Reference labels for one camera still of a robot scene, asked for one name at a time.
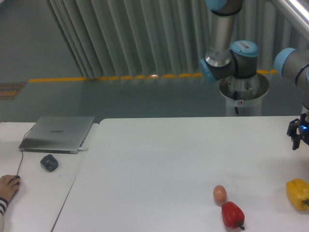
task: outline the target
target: cable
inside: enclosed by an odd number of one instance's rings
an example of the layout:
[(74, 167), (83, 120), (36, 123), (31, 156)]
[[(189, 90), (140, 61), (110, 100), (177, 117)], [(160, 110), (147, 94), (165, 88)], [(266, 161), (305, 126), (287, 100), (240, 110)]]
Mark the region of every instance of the cable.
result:
[[(30, 130), (28, 130), (27, 133), (24, 135), (23, 140), (25, 139), (25, 136), (29, 133)], [(21, 162), (23, 161), (23, 159), (24, 159), (24, 153), (23, 153), (23, 151), (21, 151), (21, 161), (20, 161), (20, 163), (19, 163), (19, 166), (18, 166), (18, 170), (17, 170), (17, 174), (16, 174), (16, 175), (18, 175), (18, 173), (19, 173), (20, 165), (21, 165)]]

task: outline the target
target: gray curtain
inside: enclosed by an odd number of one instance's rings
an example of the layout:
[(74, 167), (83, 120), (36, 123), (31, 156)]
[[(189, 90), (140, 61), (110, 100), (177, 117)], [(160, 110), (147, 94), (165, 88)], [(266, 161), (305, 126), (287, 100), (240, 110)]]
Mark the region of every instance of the gray curtain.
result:
[[(204, 0), (49, 0), (85, 77), (199, 73), (209, 48)], [(284, 48), (308, 48), (274, 6), (245, 0), (232, 36), (259, 48), (258, 68), (273, 68)]]

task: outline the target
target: laptop lid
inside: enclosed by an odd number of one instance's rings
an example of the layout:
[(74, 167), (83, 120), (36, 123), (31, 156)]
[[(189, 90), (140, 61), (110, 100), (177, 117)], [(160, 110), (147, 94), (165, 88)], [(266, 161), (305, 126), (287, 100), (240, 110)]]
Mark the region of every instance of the laptop lid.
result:
[(42, 116), (19, 146), (21, 151), (77, 154), (95, 117)]

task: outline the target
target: yellow floor stripe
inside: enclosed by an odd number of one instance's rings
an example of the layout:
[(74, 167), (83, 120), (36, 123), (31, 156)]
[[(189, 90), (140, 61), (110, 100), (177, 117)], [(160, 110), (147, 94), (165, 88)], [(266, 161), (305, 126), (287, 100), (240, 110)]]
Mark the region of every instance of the yellow floor stripe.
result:
[(84, 77), (30, 79), (28, 82), (85, 81)]
[[(257, 71), (260, 74), (275, 74), (277, 73), (276, 70), (258, 70)], [(165, 74), (161, 78), (189, 78), (189, 77), (203, 77), (203, 75), (199, 72), (194, 73), (194, 74), (189, 74), (189, 73), (182, 73), (177, 75), (174, 74)], [(109, 77), (98, 77), (95, 79), (86, 79), (84, 77), (67, 77), (67, 78), (41, 78), (41, 79), (30, 79), (28, 82), (34, 83), (34, 82), (61, 82), (61, 81), (107, 81), (107, 80), (134, 80), (134, 79), (155, 79), (159, 78), (158, 75), (149, 75), (149, 76), (144, 76), (144, 75), (138, 75), (135, 77), (132, 76), (109, 76)]]

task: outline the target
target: egg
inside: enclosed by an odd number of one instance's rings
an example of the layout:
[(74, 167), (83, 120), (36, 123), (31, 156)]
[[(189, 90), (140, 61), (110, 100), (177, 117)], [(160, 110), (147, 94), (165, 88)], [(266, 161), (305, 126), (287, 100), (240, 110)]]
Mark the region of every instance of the egg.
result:
[(226, 190), (222, 185), (217, 185), (213, 189), (213, 197), (218, 203), (226, 202)]

